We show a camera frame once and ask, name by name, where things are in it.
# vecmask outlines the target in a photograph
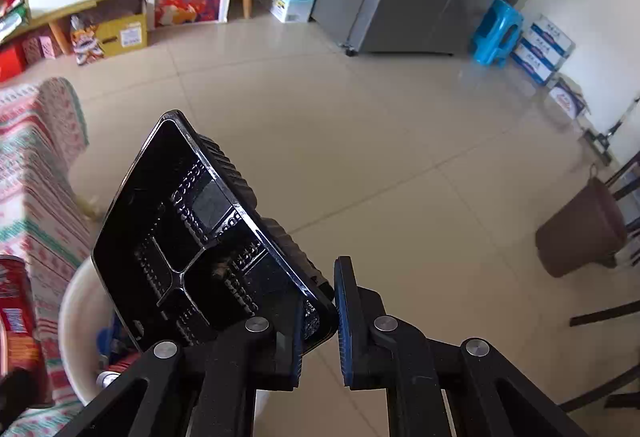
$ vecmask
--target red and white tablecloth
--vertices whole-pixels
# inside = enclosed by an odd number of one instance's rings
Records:
[[[8,435],[54,435],[82,408],[58,349],[65,288],[90,253],[66,175],[88,145],[78,96],[63,78],[0,90],[0,254],[27,263],[54,406],[28,410]]]

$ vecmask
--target tiled floor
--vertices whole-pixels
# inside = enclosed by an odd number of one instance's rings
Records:
[[[162,112],[217,141],[327,276],[351,255],[360,285],[428,337],[485,337],[555,401],[638,360],[637,318],[569,329],[577,313],[637,299],[640,269],[552,279],[533,232],[580,189],[589,153],[514,67],[440,56],[347,58],[314,24],[271,16],[156,32],[149,48],[21,81],[67,77],[91,146],[71,172],[107,206]],[[634,411],[574,414],[630,437]],[[305,357],[300,388],[274,393],[256,435],[385,436],[384,393],[342,387],[335,338]]]

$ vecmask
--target white label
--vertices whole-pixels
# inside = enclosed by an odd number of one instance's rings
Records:
[[[123,48],[142,44],[142,25],[133,24],[131,27],[120,31],[120,43]]]
[[[2,309],[6,314],[7,320],[9,320],[9,330],[13,333],[26,332],[24,328],[24,321],[22,319],[21,309]]]

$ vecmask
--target yellow cardboard box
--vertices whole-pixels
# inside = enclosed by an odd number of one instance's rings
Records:
[[[78,65],[146,47],[146,20],[134,14],[71,32]]]

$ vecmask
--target striped tablecloth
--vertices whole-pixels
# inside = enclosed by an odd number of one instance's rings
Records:
[[[62,367],[58,312],[69,279],[90,253],[90,233],[66,178],[87,144],[68,81],[0,90],[0,254],[27,263],[54,403],[27,410],[7,435],[54,435],[82,408]]]

